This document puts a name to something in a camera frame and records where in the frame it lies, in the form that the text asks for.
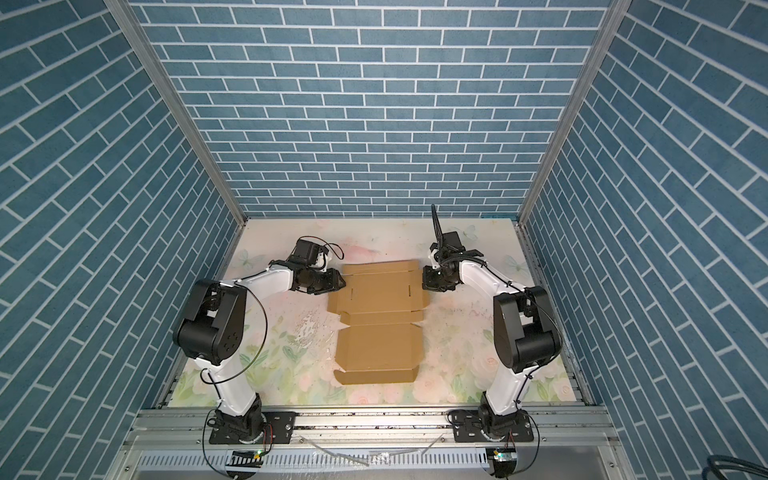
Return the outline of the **brown cardboard paper box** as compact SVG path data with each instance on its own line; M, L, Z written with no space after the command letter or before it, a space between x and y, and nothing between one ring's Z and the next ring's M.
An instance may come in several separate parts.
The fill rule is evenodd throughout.
M342 385L412 383L424 360L429 305L417 260L347 264L346 286L328 296L340 316L334 371Z

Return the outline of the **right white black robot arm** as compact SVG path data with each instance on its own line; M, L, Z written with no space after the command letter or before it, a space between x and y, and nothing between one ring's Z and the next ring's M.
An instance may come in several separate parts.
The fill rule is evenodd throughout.
M501 366L482 396L479 416L485 429L500 427L521 412L534 373L561 353L549 294L494 272L477 250L433 243L429 261L422 276L425 290L447 292L465 285L491 300L492 339Z

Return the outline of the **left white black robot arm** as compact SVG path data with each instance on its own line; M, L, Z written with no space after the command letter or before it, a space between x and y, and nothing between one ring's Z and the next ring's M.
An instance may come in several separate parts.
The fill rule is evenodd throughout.
M334 268L292 269L278 263L237 281L201 279L187 297L173 341L202 369L203 381L216 390L217 410L230 417L243 417L257 400L238 353L244 338L247 301L261 304L272 295L288 291L321 295L345 286L341 273Z

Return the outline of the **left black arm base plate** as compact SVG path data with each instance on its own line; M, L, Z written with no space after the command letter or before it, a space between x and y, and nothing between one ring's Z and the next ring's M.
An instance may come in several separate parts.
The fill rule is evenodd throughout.
M231 417L215 410L206 421L210 429L209 442L213 445L289 444L296 417L291 411L259 411Z

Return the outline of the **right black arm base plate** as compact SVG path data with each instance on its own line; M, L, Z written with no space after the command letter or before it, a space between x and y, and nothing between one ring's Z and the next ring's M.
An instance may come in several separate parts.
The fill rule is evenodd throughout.
M532 442L532 423L525 410L499 416L482 407L479 410L454 409L447 413L457 443Z

